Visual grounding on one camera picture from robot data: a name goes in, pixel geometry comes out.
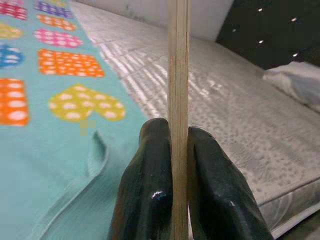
white mattress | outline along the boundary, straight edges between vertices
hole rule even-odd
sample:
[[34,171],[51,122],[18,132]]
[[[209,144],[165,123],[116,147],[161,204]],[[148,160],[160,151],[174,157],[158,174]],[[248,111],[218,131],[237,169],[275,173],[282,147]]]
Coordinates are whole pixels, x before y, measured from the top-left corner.
[[[78,2],[71,6],[142,111],[166,117],[166,30]],[[190,48],[190,124],[216,137],[278,237],[320,209],[320,115],[216,43],[192,38]]]

dark wall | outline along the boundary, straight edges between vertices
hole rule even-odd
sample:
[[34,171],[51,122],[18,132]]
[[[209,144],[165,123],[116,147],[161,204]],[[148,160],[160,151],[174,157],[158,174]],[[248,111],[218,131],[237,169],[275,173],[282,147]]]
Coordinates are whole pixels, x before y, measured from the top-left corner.
[[320,66],[320,0],[235,0],[217,42],[264,69]]

white wall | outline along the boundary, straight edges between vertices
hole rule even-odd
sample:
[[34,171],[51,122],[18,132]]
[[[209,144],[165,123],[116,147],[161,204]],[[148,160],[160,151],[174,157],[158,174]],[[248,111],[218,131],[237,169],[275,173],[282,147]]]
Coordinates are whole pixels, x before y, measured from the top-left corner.
[[[77,0],[146,23],[167,25],[170,0]],[[233,0],[192,0],[191,34],[215,41]]]

wooden stick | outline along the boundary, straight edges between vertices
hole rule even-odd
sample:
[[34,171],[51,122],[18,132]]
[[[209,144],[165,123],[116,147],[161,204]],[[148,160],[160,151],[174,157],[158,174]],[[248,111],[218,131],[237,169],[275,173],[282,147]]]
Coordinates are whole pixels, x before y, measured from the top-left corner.
[[169,91],[173,204],[171,240],[188,239],[187,138],[191,0],[168,0]]

teal blanket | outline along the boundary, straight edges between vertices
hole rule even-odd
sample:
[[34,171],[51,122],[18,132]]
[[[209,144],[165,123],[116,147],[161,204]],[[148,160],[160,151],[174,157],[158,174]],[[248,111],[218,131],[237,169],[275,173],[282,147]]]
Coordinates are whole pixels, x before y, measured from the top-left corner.
[[146,117],[67,2],[0,14],[1,239],[103,239]]

